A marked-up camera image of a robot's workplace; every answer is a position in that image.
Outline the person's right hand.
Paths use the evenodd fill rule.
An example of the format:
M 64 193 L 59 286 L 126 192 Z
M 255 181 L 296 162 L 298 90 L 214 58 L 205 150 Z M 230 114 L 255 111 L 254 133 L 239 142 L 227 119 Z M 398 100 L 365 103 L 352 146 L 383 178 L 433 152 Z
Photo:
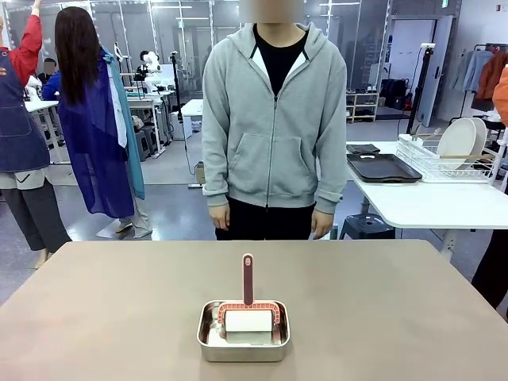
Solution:
M 222 206 L 210 206 L 210 217 L 216 229 L 227 231 L 229 229 L 230 208 L 229 204 Z

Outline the person's left hand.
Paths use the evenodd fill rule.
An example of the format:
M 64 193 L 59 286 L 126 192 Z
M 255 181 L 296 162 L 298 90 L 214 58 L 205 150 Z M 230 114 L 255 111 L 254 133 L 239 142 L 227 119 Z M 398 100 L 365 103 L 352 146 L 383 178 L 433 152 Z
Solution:
M 334 216 L 315 210 L 312 214 L 311 233 L 314 240 L 323 238 L 333 227 Z

